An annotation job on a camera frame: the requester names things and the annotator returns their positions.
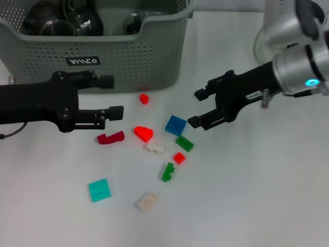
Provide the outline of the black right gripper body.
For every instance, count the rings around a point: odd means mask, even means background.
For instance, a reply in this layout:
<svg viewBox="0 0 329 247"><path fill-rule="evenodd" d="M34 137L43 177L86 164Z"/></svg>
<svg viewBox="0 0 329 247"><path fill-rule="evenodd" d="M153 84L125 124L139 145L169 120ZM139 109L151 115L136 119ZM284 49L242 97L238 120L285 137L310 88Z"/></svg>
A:
<svg viewBox="0 0 329 247"><path fill-rule="evenodd" d="M282 91L271 62L240 75L231 71L215 87L215 103L221 121L234 121L242 108L256 102L255 99L247 99L247 96L264 90L269 90L271 94Z"/></svg>

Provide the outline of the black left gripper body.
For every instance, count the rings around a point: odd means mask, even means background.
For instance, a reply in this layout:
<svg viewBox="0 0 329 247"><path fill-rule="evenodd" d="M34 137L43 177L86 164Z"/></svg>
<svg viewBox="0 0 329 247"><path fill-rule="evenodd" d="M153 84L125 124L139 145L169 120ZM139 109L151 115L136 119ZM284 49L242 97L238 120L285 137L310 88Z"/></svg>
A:
<svg viewBox="0 0 329 247"><path fill-rule="evenodd" d="M49 121L63 133L73 131L79 106L72 76L56 72L46 82L2 85L1 124Z"/></svg>

